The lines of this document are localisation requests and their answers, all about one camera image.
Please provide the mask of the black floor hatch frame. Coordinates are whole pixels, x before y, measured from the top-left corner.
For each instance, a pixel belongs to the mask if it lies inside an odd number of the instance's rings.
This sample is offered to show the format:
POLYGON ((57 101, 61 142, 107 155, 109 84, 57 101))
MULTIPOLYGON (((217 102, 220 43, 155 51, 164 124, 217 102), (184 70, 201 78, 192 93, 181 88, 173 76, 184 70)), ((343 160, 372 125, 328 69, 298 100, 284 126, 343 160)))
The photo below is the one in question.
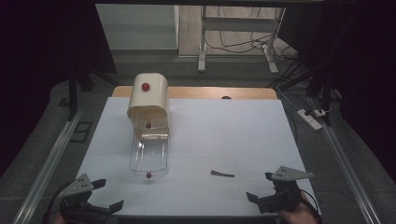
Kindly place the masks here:
POLYGON ((75 127, 70 142, 71 143, 85 143, 88 139, 92 127, 91 121, 81 121, 75 127))

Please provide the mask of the white power strip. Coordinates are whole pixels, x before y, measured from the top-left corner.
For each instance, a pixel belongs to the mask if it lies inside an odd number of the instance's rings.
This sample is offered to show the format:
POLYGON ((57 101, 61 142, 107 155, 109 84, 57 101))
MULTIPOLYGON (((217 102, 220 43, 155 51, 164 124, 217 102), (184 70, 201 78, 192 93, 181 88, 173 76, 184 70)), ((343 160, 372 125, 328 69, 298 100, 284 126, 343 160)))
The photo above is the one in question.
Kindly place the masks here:
POLYGON ((318 131, 322 128, 322 125, 314 119, 311 115, 309 115, 304 109, 299 109, 297 111, 297 115, 308 124, 314 131, 318 131))

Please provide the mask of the white table sheet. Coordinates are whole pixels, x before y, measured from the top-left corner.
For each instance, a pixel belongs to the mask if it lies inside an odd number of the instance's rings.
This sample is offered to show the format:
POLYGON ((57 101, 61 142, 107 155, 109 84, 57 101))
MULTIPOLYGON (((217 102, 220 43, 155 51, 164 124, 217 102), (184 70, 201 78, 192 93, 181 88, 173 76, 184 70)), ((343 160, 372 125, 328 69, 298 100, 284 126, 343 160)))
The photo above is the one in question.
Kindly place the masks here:
POLYGON ((79 168, 92 180, 106 180, 91 203, 124 201, 125 216, 256 217, 259 208, 247 192, 274 194, 265 173, 280 166, 304 169, 280 101, 172 99, 168 172, 151 179, 135 175, 128 104, 108 98, 79 168))

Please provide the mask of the white cabinet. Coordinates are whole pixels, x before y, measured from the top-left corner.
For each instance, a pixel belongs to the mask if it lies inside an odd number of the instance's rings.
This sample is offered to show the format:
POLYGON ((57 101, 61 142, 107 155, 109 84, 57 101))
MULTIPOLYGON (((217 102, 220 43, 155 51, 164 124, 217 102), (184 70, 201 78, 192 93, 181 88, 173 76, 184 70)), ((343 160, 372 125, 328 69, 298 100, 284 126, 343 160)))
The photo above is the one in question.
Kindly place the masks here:
POLYGON ((95 6, 112 50, 178 49, 178 6, 95 6))

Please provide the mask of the black stand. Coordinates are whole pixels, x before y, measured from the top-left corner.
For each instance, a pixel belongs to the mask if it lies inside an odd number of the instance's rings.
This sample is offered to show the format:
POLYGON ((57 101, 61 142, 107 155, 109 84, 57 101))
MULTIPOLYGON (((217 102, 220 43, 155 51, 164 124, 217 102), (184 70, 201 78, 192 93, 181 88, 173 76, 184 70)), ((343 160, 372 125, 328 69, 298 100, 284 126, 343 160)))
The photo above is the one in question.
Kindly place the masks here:
POLYGON ((332 62, 349 28, 347 16, 336 9, 287 8, 280 26, 280 38, 297 50, 297 58, 308 71, 280 86, 282 91, 311 78, 305 93, 322 91, 322 109, 329 110, 332 62))
POLYGON ((69 92, 69 116, 68 120, 72 120, 78 112, 78 90, 80 86, 83 91, 92 91, 93 82, 90 74, 94 74, 103 81, 118 87, 120 83, 112 78, 109 73, 101 71, 87 63, 73 63, 68 71, 68 92, 69 92))

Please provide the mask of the person's right hand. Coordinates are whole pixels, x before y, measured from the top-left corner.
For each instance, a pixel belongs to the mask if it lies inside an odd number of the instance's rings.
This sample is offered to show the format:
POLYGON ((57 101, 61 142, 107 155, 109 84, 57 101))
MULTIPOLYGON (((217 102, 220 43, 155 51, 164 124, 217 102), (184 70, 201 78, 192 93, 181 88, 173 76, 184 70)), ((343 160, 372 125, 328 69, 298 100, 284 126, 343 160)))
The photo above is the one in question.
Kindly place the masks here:
POLYGON ((299 203, 296 209, 292 212, 278 211, 277 214, 281 216, 288 224, 318 224, 315 213, 311 209, 312 205, 308 205, 308 199, 302 192, 302 198, 305 203, 299 203))

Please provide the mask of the white metal desk frame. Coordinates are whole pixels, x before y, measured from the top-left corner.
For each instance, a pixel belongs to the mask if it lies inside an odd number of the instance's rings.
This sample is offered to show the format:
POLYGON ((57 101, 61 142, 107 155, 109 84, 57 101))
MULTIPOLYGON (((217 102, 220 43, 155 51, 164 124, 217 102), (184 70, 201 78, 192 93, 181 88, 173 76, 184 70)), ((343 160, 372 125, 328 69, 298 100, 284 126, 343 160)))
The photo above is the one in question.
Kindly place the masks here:
POLYGON ((275 63, 275 56, 272 53, 276 35, 282 20, 284 8, 276 10, 273 19, 264 18, 237 18, 237 17, 209 17, 206 15, 206 6, 201 6, 201 41, 199 48, 198 71, 205 71, 205 33, 207 31, 226 31, 226 32, 257 32, 269 33, 269 40, 263 48, 265 59, 272 74, 277 74, 278 69, 275 63))

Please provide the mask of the cream drawer cabinet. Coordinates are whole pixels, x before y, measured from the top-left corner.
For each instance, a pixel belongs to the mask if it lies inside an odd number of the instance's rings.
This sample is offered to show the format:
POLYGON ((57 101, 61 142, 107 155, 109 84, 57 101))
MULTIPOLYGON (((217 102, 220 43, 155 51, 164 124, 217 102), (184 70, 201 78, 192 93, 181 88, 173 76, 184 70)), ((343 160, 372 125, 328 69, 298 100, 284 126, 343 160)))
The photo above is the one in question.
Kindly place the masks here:
MULTIPOLYGON (((158 73, 139 74, 134 79, 134 85, 127 109, 127 116, 131 119, 168 119, 168 82, 165 76, 158 73)), ((136 130, 135 134, 167 133, 159 130, 148 132, 136 130)))

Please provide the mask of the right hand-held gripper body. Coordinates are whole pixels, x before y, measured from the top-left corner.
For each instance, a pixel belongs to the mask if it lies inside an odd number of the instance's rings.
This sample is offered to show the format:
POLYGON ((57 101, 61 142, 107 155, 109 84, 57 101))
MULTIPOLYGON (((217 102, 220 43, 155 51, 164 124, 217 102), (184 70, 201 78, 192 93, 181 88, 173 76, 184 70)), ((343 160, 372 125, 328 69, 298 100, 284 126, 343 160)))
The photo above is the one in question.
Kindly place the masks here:
POLYGON ((261 213, 292 212, 299 203, 305 203, 297 180, 312 178, 314 176, 312 173, 280 166, 273 174, 272 182, 276 193, 259 198, 258 207, 261 213))

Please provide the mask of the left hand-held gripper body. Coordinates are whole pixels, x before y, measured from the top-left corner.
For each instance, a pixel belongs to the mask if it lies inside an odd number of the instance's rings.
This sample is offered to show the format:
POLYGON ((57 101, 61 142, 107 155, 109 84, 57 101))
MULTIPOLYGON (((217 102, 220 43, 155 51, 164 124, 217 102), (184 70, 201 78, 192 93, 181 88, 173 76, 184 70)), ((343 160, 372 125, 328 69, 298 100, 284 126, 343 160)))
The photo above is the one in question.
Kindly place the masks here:
POLYGON ((90 204, 94 188, 86 174, 61 191, 60 213, 67 224, 106 224, 108 208, 90 204))

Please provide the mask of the aluminium rail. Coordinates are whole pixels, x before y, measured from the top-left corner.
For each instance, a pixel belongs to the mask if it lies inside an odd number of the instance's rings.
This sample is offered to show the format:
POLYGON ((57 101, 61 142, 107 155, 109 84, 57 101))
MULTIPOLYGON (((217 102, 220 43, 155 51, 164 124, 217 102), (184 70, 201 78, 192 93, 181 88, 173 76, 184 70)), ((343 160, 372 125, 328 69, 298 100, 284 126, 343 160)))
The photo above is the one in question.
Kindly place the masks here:
POLYGON ((367 191, 357 177, 332 127, 324 124, 322 130, 366 223, 382 224, 367 191))
POLYGON ((12 224, 29 224, 35 210, 37 209, 39 202, 44 195, 45 189, 47 188, 52 175, 60 161, 60 158, 64 154, 64 150, 72 136, 73 131, 77 127, 79 119, 85 109, 82 105, 76 112, 76 114, 68 120, 62 128, 59 136, 57 137, 48 157, 46 158, 40 172, 38 173, 35 182, 30 188, 27 196, 25 197, 21 207, 15 216, 12 224))

